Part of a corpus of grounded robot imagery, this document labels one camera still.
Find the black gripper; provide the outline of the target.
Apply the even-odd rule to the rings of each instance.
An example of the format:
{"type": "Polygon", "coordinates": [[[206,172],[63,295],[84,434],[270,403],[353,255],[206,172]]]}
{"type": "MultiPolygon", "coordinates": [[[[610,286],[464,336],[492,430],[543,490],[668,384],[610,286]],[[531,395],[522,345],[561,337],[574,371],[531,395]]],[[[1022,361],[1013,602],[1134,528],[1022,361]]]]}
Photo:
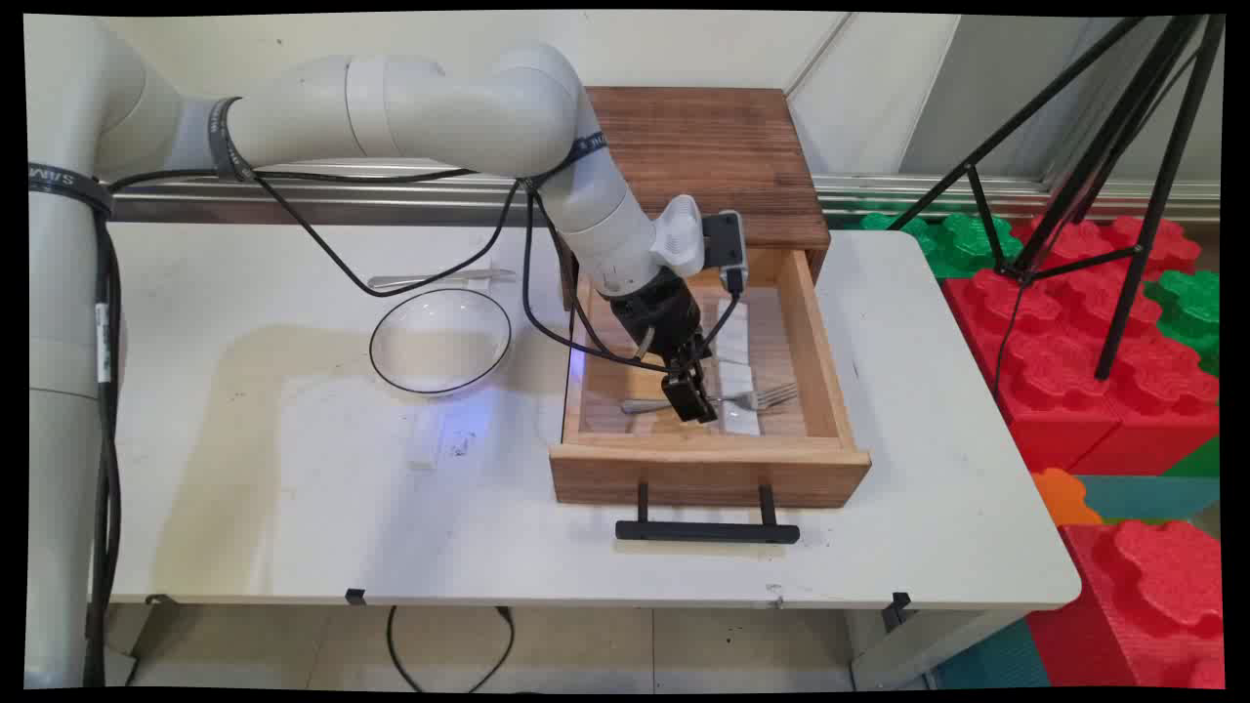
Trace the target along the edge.
{"type": "Polygon", "coordinates": [[[702,314],[688,289],[688,281],[661,268],[638,291],[610,299],[612,316],[638,344],[638,357],[655,354],[672,373],[661,380],[661,390],[682,422],[715,422],[718,400],[708,392],[702,359],[702,314]]]}

